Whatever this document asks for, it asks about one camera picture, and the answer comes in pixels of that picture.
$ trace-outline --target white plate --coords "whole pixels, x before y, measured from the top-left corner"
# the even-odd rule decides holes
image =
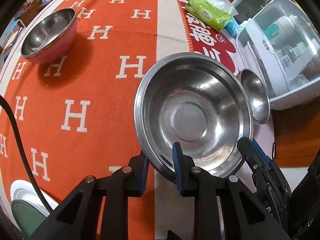
[[[47,200],[52,209],[58,206],[58,203],[53,200],[47,193],[41,191],[44,198]],[[28,181],[18,179],[11,184],[10,188],[10,198],[11,201],[14,199],[22,199],[29,204],[33,205],[37,210],[39,210],[46,217],[49,216],[49,212],[42,204],[36,191],[34,190],[32,184]]]

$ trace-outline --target black cable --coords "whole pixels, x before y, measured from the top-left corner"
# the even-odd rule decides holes
[[[20,133],[19,133],[19,129],[18,129],[18,125],[16,122],[16,119],[14,117],[14,114],[11,110],[11,107],[9,106],[8,102],[0,95],[0,105],[2,106],[2,108],[5,110],[5,112],[7,113],[10,123],[12,125],[12,129],[13,129],[13,133],[14,133],[14,137],[16,139],[17,142],[17,146],[18,146],[18,150],[20,153],[20,157],[22,160],[22,163],[24,165],[24,168],[28,174],[28,177],[30,179],[31,184],[33,185],[33,188],[35,189],[38,197],[40,198],[41,202],[43,203],[44,207],[48,210],[49,213],[52,212],[52,208],[49,205],[49,203],[47,202],[47,200],[44,198],[35,177],[32,174],[32,171],[30,169],[30,165],[28,163],[27,157],[26,157],[26,153],[23,149],[23,145],[22,145],[22,141],[21,141],[21,137],[20,137]]]
[[[273,142],[272,144],[272,154],[271,154],[272,159],[274,160],[276,158],[276,143]]]

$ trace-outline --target bowl rim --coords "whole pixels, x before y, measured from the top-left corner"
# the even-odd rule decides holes
[[[59,12],[59,11],[63,11],[63,10],[72,10],[74,12],[74,16],[73,18],[71,19],[71,21],[68,23],[68,25],[60,32],[60,34],[55,37],[55,39],[53,41],[51,41],[49,44],[45,45],[43,48],[39,49],[38,51],[32,53],[32,54],[28,54],[28,55],[23,55],[22,53],[22,48],[23,48],[23,45],[24,43],[26,42],[26,39],[27,37],[30,35],[30,33],[32,32],[32,30],[37,27],[41,21],[43,21],[44,19],[46,19],[47,17],[51,16],[52,14],[56,13],[56,12]],[[28,35],[24,38],[24,41],[22,43],[22,46],[21,46],[21,55],[25,58],[25,59],[30,59],[30,58],[34,58],[36,56],[38,56],[39,54],[41,54],[42,52],[46,51],[47,49],[49,49],[53,44],[55,44],[62,36],[64,36],[66,34],[66,32],[73,26],[73,24],[76,22],[78,18],[78,15],[76,13],[76,10],[73,9],[73,8],[63,8],[63,9],[60,9],[60,10],[57,10],[57,11],[54,11],[52,12],[51,14],[49,14],[48,16],[44,17],[43,19],[41,19],[37,24],[36,26],[34,26],[30,32],[28,33]]]
[[[266,94],[266,97],[267,97],[267,101],[268,101],[268,116],[267,116],[267,118],[266,119],[263,119],[263,120],[258,120],[257,118],[256,118],[256,112],[254,111],[254,109],[252,108],[252,106],[251,106],[251,104],[250,104],[250,107],[251,107],[251,109],[252,109],[252,115],[253,115],[253,118],[255,119],[255,121],[257,121],[257,123],[259,123],[259,124],[265,124],[265,123],[267,123],[268,122],[268,120],[269,120],[269,118],[270,118],[270,114],[271,114],[271,109],[270,109],[270,99],[269,99],[269,96],[268,96],[268,93],[267,93],[267,87],[263,84],[263,82],[261,81],[261,79],[258,77],[258,75],[253,71],[253,70],[251,70],[250,68],[244,68],[244,69],[242,69],[239,73],[238,73],[238,75],[237,75],[237,79],[240,81],[240,83],[241,83],[241,85],[242,85],[242,74],[243,74],[243,72],[245,72],[245,71],[249,71],[249,72],[251,72],[259,81],[260,81],[260,84],[263,86],[263,88],[264,88],[264,90],[265,90],[265,94]]]
[[[145,73],[143,76],[134,100],[133,104],[133,119],[134,119],[134,126],[136,135],[138,138],[139,145],[141,147],[142,152],[147,156],[148,160],[150,161],[151,165],[160,173],[162,174],[166,179],[170,180],[171,182],[175,183],[175,174],[174,171],[172,171],[170,168],[168,168],[166,165],[164,165],[163,161],[159,158],[157,154],[155,154],[152,150],[152,147],[150,145],[150,139],[147,138],[147,133],[144,125],[143,120],[143,103],[145,99],[145,92],[149,86],[150,81],[153,79],[154,75],[160,70],[165,64],[172,60],[177,59],[183,59],[183,58],[190,58],[195,57],[198,59],[209,61],[215,65],[217,65],[219,68],[224,70],[238,85],[239,89],[241,90],[246,104],[248,106],[248,112],[249,112],[249,119],[250,119],[250,131],[249,134],[246,135],[250,138],[250,140],[253,138],[253,115],[252,115],[252,109],[250,106],[250,101],[247,96],[247,93],[244,91],[244,88],[242,87],[239,80],[236,78],[236,76],[223,64],[218,62],[217,60],[214,60],[208,56],[198,54],[198,53],[192,53],[192,52],[180,52],[168,55],[160,60],[158,60],[153,66],[149,68],[149,70]],[[240,158],[238,163],[233,167],[232,170],[224,174],[222,177],[227,177],[230,175],[234,175],[243,165],[244,159],[242,158],[240,154]]]

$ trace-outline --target metal bowl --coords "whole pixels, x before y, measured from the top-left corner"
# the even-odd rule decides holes
[[[260,78],[247,68],[243,69],[237,78],[248,95],[253,118],[258,123],[265,124],[270,117],[270,102],[267,90]]]
[[[195,53],[178,53],[154,64],[135,97],[134,123],[142,151],[174,182],[172,144],[210,174],[226,177],[243,164],[236,143],[252,138],[249,99],[222,64]]]
[[[76,35],[77,14],[73,8],[53,12],[26,36],[21,55],[36,63],[51,62],[69,49]]]

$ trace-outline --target green package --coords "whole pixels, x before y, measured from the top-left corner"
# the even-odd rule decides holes
[[[185,9],[217,32],[220,32],[232,19],[227,11],[208,2],[208,0],[189,0]]]

